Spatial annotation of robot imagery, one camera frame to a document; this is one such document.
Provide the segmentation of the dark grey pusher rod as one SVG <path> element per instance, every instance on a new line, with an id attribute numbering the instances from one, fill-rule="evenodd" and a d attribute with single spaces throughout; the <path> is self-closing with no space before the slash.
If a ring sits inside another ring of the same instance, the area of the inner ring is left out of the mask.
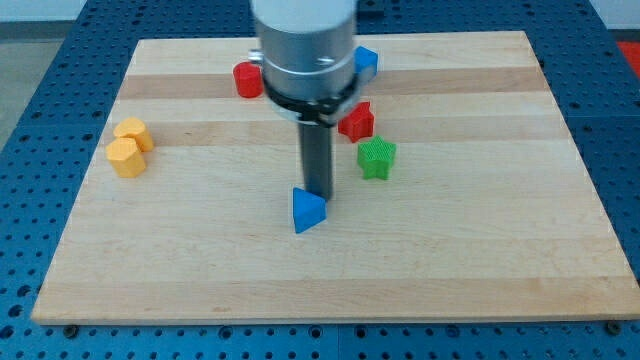
<path id="1" fill-rule="evenodd" d="M 329 201 L 334 184 L 332 129 L 301 124 L 298 134 L 305 190 Z"/>

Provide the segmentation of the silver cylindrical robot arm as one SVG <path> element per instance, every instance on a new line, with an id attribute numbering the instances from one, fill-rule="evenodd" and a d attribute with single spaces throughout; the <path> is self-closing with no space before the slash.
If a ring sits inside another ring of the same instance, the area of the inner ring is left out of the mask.
<path id="1" fill-rule="evenodd" d="M 333 128 L 358 102 L 356 0 L 252 0 L 265 92 L 298 126 L 306 191 L 329 200 L 334 191 Z"/>

